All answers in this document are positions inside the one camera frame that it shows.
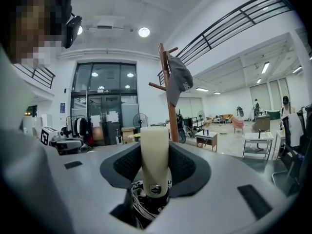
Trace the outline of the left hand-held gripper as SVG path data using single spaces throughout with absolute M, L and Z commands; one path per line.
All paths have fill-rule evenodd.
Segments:
M 40 142 L 46 146 L 56 148 L 59 155 L 76 154 L 81 151 L 84 142 L 79 137 L 70 137 L 72 131 L 63 127 L 60 131 L 50 127 L 42 127 Z

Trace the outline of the white metal cart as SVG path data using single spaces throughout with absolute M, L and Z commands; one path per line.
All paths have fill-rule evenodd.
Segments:
M 270 132 L 246 133 L 242 157 L 268 160 L 273 139 Z

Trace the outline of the pink chair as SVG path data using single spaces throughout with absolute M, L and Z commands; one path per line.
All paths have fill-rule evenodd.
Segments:
M 234 133 L 236 132 L 237 129 L 242 130 L 242 133 L 244 133 L 244 120 L 238 119 L 238 118 L 232 116 L 231 122 L 232 122 Z

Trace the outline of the clothes rack with garments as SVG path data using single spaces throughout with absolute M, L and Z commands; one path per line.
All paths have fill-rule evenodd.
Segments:
M 83 143 L 88 146 L 94 144 L 91 128 L 85 116 L 68 116 L 66 118 L 66 127 L 69 136 L 82 139 Z

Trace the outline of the cardboard box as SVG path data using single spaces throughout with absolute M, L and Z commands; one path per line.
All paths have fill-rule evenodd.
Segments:
M 135 141 L 134 131 L 135 131 L 134 127 L 122 127 L 121 128 L 123 144 L 129 144 Z

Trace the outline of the ceiling air conditioner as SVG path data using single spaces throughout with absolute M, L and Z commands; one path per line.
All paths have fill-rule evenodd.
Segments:
M 124 17 L 94 17 L 93 22 L 88 29 L 103 29 L 103 30 L 113 30 L 113 29 L 123 29 L 125 24 Z

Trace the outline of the black office chair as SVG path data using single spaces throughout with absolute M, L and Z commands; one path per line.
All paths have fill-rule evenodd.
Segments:
M 275 161 L 283 170 L 273 172 L 271 180 L 286 196 L 301 190 L 312 162 L 312 104 L 304 110 L 283 119 L 284 149 Z

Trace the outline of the grey cap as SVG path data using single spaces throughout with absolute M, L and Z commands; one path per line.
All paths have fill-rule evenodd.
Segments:
M 167 100 L 176 107 L 180 94 L 193 87 L 193 77 L 180 58 L 167 53 L 171 70 L 166 86 Z

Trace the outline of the red wooden coat stand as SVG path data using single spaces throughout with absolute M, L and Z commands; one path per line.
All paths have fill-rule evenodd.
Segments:
M 159 50 L 159 56 L 160 56 L 160 62 L 161 62 L 162 74 L 164 77 L 164 85 L 165 86 L 157 85 L 157 84 L 152 83 L 152 82 L 149 82 L 148 85 L 151 87 L 160 89 L 160 90 L 166 92 L 166 95 L 168 95 L 168 80 L 170 77 L 168 55 L 164 49 L 163 43 L 158 44 L 158 50 Z M 167 105 L 168 105 L 169 123 L 170 123 L 170 130 L 171 130 L 171 139 L 173 142 L 178 142 L 178 128 L 177 128 L 175 106 L 173 106 L 169 102 L 168 99 L 167 99 Z

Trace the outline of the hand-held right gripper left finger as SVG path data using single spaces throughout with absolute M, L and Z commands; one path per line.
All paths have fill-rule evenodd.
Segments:
M 113 145 L 60 156 L 55 148 L 45 147 L 53 180 L 69 211 L 75 234 L 144 234 L 110 215 L 123 203 L 127 191 L 112 187 L 100 173 L 103 160 L 126 148 L 127 145 Z

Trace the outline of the black standing fan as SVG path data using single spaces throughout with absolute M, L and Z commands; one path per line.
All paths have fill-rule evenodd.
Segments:
M 138 113 L 133 118 L 133 126 L 137 133 L 140 133 L 142 127 L 149 125 L 148 117 L 143 113 Z

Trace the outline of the long black balcony railing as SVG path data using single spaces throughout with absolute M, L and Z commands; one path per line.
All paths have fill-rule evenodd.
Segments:
M 275 16 L 293 11 L 287 0 L 250 0 L 203 30 L 176 54 L 187 67 L 207 60 L 208 53 L 239 33 Z

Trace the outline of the grey printed t-shirt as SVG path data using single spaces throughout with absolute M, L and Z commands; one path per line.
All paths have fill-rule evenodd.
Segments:
M 0 226 L 10 234 L 73 234 L 46 149 L 20 130 L 32 96 L 0 46 Z

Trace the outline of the short black railing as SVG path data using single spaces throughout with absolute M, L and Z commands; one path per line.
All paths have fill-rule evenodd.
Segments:
M 53 80 L 56 75 L 44 65 L 40 64 L 39 67 L 35 68 L 29 64 L 13 64 L 13 66 L 23 74 L 38 82 L 39 84 L 49 89 L 52 88 Z

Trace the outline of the black framed glass door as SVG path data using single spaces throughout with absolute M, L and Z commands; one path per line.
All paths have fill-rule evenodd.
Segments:
M 90 145 L 115 145 L 121 129 L 132 127 L 133 118 L 138 113 L 135 64 L 77 64 L 72 83 L 70 115 L 85 118 Z

